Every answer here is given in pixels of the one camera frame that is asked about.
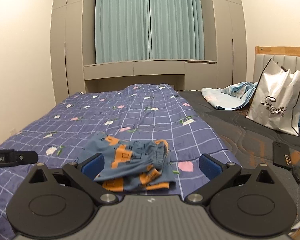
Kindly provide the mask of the blue orange patterned pants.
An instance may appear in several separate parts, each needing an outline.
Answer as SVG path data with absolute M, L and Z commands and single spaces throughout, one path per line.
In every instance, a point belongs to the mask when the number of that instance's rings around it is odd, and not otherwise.
M 106 190 L 149 191 L 169 189 L 175 184 L 166 140 L 126 141 L 96 133 L 78 155 L 78 163 L 95 153 L 104 156 L 104 168 L 94 181 Z

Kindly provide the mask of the dark grey mattress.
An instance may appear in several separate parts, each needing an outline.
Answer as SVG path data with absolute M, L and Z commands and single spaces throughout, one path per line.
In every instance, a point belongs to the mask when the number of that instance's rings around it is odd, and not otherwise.
M 199 91 L 179 93 L 224 141 L 244 168 L 259 163 L 273 164 L 273 142 L 289 146 L 292 165 L 300 168 L 300 135 L 298 137 L 263 127 L 245 117 L 247 107 L 237 111 L 214 109 Z

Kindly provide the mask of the light blue crumpled blanket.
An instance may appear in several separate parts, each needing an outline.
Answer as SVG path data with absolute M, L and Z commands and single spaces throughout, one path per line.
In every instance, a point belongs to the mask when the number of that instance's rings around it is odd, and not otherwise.
M 258 82 L 240 82 L 223 89 L 202 88 L 203 98 L 215 109 L 238 110 L 253 97 Z

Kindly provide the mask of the black key fob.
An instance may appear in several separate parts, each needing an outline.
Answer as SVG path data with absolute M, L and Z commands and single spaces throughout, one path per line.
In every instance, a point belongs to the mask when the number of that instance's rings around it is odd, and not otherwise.
M 292 175 L 295 179 L 295 181 L 300 184 L 300 167 L 298 166 L 293 166 L 292 167 Z

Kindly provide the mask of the blue plaid floral quilt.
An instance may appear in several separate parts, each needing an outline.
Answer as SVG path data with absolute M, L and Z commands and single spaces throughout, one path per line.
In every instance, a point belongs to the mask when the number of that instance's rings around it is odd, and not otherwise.
M 75 161 L 88 140 L 104 132 L 123 140 L 164 139 L 170 148 L 173 179 L 158 194 L 185 196 L 207 183 L 198 160 L 203 153 L 220 162 L 236 161 L 212 126 L 200 116 L 200 92 L 178 92 L 170 85 L 131 85 L 119 91 L 77 93 L 0 145 L 29 151 L 50 168 Z

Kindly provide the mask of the white shopping bag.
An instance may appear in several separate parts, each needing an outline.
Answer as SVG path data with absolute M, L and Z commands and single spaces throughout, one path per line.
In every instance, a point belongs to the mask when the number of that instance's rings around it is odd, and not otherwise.
M 270 59 L 262 70 L 246 118 L 275 131 L 298 136 L 300 70 L 291 72 Z

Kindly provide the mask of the beige built-in wardrobe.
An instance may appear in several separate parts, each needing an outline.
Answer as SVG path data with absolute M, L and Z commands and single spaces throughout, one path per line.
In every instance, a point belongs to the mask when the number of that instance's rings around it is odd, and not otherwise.
M 223 88 L 247 78 L 242 0 L 53 0 L 55 101 L 134 82 Z

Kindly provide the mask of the wooden padded headboard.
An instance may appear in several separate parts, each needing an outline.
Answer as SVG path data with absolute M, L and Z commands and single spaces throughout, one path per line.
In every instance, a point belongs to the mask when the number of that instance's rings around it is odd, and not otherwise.
M 292 72 L 300 70 L 300 47 L 255 47 L 253 81 L 258 81 L 270 59 Z

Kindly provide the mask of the teal curtain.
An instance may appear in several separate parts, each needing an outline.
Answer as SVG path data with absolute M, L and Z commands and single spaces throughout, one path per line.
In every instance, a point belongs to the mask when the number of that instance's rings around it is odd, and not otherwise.
M 96 0 L 96 62 L 204 59 L 200 0 Z

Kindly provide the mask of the white wall outlet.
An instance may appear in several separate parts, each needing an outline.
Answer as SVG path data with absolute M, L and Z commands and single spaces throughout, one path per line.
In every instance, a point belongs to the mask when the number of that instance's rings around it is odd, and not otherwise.
M 10 134 L 11 134 L 11 135 L 15 135 L 16 133 L 17 133 L 17 131 L 16 131 L 15 128 L 13 128 L 13 129 L 10 130 Z

